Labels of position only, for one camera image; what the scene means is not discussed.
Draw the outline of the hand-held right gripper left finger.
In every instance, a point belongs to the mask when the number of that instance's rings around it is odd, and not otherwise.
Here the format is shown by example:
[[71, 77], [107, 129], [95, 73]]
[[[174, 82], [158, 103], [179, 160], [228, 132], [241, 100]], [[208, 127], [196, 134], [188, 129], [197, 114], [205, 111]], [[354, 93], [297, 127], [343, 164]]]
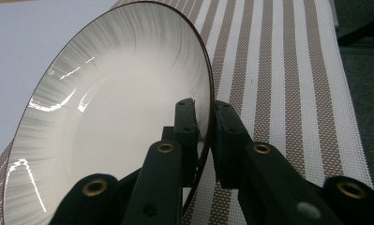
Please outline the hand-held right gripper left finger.
[[192, 98], [180, 100], [175, 104], [174, 125], [163, 128], [161, 139], [171, 140], [182, 146], [184, 188], [191, 188], [196, 180], [199, 138], [195, 101]]

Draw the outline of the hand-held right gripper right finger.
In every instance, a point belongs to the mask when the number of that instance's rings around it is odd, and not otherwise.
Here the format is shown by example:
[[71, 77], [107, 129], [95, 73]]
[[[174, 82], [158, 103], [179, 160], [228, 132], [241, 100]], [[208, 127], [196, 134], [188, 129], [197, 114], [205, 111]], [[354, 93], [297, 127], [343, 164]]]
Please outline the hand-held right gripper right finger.
[[216, 180], [223, 188], [238, 189], [244, 174], [242, 156], [251, 138], [234, 107], [215, 102], [214, 134], [211, 150]]

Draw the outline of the white streaked plate dark rim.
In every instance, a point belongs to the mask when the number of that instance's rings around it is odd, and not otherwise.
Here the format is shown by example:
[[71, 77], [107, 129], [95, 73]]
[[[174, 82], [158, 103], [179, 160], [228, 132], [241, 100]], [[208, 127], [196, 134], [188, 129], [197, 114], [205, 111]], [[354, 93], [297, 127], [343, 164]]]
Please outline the white streaked plate dark rim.
[[88, 23], [30, 97], [7, 161], [5, 225], [48, 225], [93, 173], [124, 177], [194, 101], [204, 155], [214, 98], [204, 42], [178, 4], [130, 1]]

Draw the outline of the striped brown white placemat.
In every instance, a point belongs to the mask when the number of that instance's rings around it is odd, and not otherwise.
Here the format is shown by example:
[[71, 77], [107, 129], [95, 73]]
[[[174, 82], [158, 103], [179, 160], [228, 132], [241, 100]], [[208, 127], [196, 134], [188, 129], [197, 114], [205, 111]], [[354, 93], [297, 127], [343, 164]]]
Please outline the striped brown white placemat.
[[[183, 187], [182, 146], [161, 132], [133, 172], [80, 179], [48, 225], [374, 224], [328, 0], [118, 0], [112, 8], [130, 1], [182, 6], [207, 50], [213, 111], [195, 183]], [[238, 189], [216, 180], [217, 100], [234, 107], [251, 138]], [[0, 157], [0, 225], [12, 144]]]

